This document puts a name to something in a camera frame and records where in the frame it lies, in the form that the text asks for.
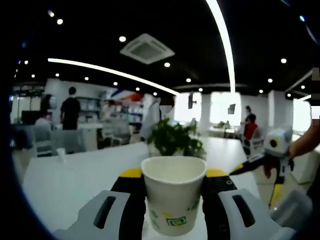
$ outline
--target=small cup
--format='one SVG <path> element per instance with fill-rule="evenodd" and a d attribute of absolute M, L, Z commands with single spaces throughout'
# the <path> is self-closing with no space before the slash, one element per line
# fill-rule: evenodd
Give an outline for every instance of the small cup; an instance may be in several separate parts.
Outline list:
<path fill-rule="evenodd" d="M 206 162 L 190 156 L 158 156 L 142 162 L 151 225 L 166 236 L 190 232 L 196 222 Z"/>
<path fill-rule="evenodd" d="M 60 162 L 63 164 L 67 163 L 66 150 L 63 147 L 61 147 L 57 148 L 56 152 L 58 153 Z"/>

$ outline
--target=air conditioning vent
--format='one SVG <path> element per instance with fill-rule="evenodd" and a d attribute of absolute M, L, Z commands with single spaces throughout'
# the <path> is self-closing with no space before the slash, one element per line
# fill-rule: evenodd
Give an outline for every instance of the air conditioning vent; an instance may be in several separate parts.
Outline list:
<path fill-rule="evenodd" d="M 120 53 L 143 64 L 152 64 L 175 55 L 170 48 L 146 33 L 129 42 Z"/>

